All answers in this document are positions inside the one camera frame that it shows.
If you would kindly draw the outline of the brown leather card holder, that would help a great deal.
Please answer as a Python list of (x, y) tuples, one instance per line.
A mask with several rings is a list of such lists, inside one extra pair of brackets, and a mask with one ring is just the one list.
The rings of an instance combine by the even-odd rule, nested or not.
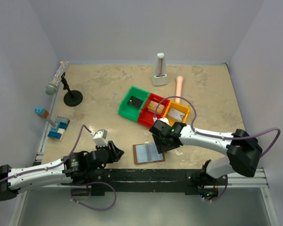
[(133, 145), (134, 164), (147, 164), (154, 162), (164, 162), (163, 153), (158, 153), (155, 143)]

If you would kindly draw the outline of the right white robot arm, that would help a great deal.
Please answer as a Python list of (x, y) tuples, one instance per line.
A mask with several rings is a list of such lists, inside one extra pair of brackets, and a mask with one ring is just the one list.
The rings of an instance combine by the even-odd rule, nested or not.
[(162, 118), (149, 129), (158, 153), (190, 145), (212, 150), (224, 155), (208, 160), (203, 165), (201, 177), (218, 179), (231, 173), (252, 178), (255, 176), (262, 148), (254, 136), (237, 129), (234, 133), (213, 132), (175, 122), (172, 126)]

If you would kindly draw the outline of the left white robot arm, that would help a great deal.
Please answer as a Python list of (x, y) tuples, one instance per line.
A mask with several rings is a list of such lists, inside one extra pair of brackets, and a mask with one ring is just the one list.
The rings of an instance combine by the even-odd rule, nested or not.
[(27, 168), (0, 166), (0, 202), (11, 200), (19, 193), (34, 187), (52, 184), (81, 185), (88, 181), (91, 173), (103, 169), (107, 164), (118, 162), (124, 151), (113, 141), (107, 146), (96, 146), (95, 151), (71, 153), (56, 161)]

